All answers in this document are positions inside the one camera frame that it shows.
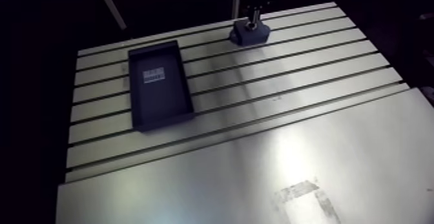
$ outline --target dark background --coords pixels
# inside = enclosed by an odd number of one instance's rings
[[[267,12],[336,1],[413,87],[434,86],[424,60],[433,0],[276,0]],[[54,223],[57,184],[65,169],[76,53],[80,48],[224,21],[232,0],[114,0],[121,31],[103,0],[1,0],[4,78],[3,188],[14,222]]]

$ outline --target black tray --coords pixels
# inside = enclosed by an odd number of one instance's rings
[[[194,117],[176,41],[129,51],[132,126],[148,131]]]

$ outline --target metal plate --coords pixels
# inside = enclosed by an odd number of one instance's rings
[[[429,223],[433,125],[431,105],[406,91],[61,185],[56,221]]]
[[[227,40],[233,21],[80,52],[68,181],[254,134],[405,90],[402,78],[334,3],[264,14],[266,44]],[[178,40],[191,122],[131,129],[127,51]]]

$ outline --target label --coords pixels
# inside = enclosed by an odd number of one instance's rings
[[[165,78],[163,67],[143,71],[143,83],[153,83],[164,80]]]

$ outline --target smudge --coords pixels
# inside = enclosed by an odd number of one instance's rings
[[[340,224],[338,214],[336,213],[335,208],[333,208],[333,205],[326,194],[322,190],[318,190],[315,192],[315,197],[318,200],[318,203],[320,204],[325,216],[327,216],[329,219],[333,219],[336,224]]]
[[[282,202],[286,203],[292,199],[299,198],[300,196],[308,194],[317,189],[319,189],[319,187],[308,180],[297,183],[296,185],[284,188],[280,191]]]

